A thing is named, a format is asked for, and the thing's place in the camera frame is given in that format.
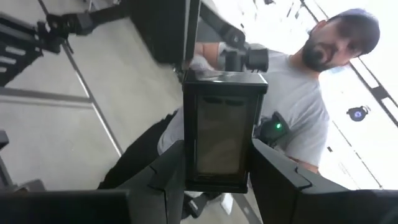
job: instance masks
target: gray t-shirt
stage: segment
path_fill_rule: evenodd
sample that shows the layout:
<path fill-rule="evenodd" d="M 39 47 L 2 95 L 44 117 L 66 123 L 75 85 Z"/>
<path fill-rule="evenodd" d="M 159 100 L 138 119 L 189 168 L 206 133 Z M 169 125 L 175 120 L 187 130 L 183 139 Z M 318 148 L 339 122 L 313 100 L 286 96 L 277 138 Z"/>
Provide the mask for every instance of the gray t-shirt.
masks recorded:
<path fill-rule="evenodd" d="M 254 49 L 263 48 L 251 44 Z M 220 43 L 219 51 L 227 48 Z M 218 60 L 223 68 L 222 57 Z M 199 55 L 194 56 L 191 67 L 194 69 L 213 69 Z M 320 84 L 317 79 L 294 69 L 289 62 L 289 55 L 269 51 L 269 69 L 261 73 L 269 84 L 264 96 L 261 116 L 270 118 L 275 111 L 285 119 L 291 132 L 279 141 L 277 148 L 286 156 L 319 166 L 325 149 L 329 126 L 329 115 L 322 99 Z M 183 140 L 183 108 L 179 108 L 167 129 L 160 137 L 158 152 L 162 154 L 175 141 Z"/>

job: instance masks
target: black panel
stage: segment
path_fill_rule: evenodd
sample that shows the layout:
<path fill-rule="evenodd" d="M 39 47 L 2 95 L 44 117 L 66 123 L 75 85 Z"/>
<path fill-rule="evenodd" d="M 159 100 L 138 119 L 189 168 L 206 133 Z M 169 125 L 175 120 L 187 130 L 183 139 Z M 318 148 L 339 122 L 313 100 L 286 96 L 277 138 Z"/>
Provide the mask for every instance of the black panel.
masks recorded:
<path fill-rule="evenodd" d="M 179 64 L 193 57 L 200 0 L 130 1 L 131 20 L 153 58 Z"/>
<path fill-rule="evenodd" d="M 304 194 L 324 194 L 332 192 L 349 192 L 345 187 L 334 183 L 319 174 L 311 172 L 303 167 L 297 168 L 297 173 L 304 176 L 309 182 L 311 182 L 311 187 L 303 189 Z"/>
<path fill-rule="evenodd" d="M 378 87 L 372 88 L 372 89 L 371 89 L 371 93 L 372 93 L 372 95 L 373 95 L 376 99 L 379 99 L 379 100 L 383 100 L 383 99 L 389 97 L 388 92 L 387 92 L 386 89 L 385 89 L 383 86 L 381 86 L 381 85 L 378 86 Z"/>
<path fill-rule="evenodd" d="M 264 223 L 291 223 L 299 189 L 310 183 L 295 172 L 297 163 L 253 140 L 250 180 Z"/>
<path fill-rule="evenodd" d="M 0 223 L 130 224 L 121 190 L 0 194 Z"/>
<path fill-rule="evenodd" d="M 183 141 L 177 141 L 118 188 L 131 190 L 129 209 L 132 223 L 179 224 L 184 182 Z"/>
<path fill-rule="evenodd" d="M 357 190 L 330 194 L 302 194 L 294 224 L 395 224 L 398 193 L 388 190 Z"/>

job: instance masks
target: dark cap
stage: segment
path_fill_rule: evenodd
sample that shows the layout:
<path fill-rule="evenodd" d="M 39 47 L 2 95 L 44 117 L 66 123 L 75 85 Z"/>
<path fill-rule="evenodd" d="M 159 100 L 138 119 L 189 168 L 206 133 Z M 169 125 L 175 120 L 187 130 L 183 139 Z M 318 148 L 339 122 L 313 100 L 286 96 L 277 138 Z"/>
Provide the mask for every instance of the dark cap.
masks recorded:
<path fill-rule="evenodd" d="M 360 30 L 363 43 L 362 54 L 370 53 L 377 45 L 380 39 L 379 21 L 374 15 L 364 9 L 349 9 L 342 12 L 331 19 L 354 19 L 356 27 Z"/>

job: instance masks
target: black device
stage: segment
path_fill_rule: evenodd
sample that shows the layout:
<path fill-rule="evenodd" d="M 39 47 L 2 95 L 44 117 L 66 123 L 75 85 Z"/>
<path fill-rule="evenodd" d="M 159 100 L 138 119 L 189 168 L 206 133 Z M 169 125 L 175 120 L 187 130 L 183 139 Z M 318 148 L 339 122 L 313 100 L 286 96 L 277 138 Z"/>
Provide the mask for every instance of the black device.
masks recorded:
<path fill-rule="evenodd" d="M 226 72 L 243 72 L 247 70 L 268 71 L 268 49 L 251 49 L 249 46 L 241 49 L 228 49 L 222 52 L 225 59 Z"/>
<path fill-rule="evenodd" d="M 279 112 L 271 118 L 262 118 L 260 125 L 255 127 L 254 137 L 264 144 L 273 147 L 275 143 L 290 132 L 289 125 Z"/>
<path fill-rule="evenodd" d="M 366 115 L 369 114 L 369 108 L 365 106 L 359 106 L 355 108 L 350 108 L 347 113 L 349 117 L 355 121 L 355 122 L 360 122 L 365 119 Z"/>
<path fill-rule="evenodd" d="M 187 190 L 247 192 L 249 140 L 266 91 L 258 73 L 188 71 L 183 84 Z"/>

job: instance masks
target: man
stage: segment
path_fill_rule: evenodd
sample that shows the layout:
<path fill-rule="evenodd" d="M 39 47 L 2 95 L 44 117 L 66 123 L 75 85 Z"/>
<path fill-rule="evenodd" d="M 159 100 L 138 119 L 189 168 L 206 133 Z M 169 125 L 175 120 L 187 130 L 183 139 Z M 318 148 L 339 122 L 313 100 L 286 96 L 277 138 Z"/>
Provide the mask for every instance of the man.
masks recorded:
<path fill-rule="evenodd" d="M 261 116 L 269 118 L 278 111 L 289 125 L 290 134 L 277 144 L 286 156 L 318 172 L 329 123 L 318 77 L 329 68 L 347 65 L 350 59 L 370 53 L 379 38 L 378 21 L 364 10 L 351 9 L 328 21 L 320 21 L 296 54 L 269 52 L 269 69 L 262 73 L 269 89 Z M 224 69 L 219 56 L 226 48 L 225 43 L 197 43 L 191 68 Z M 158 156 L 157 152 L 162 154 L 179 139 L 183 139 L 182 108 L 174 117 L 169 115 L 153 125 L 129 146 L 99 189 L 122 184 L 150 164 Z"/>

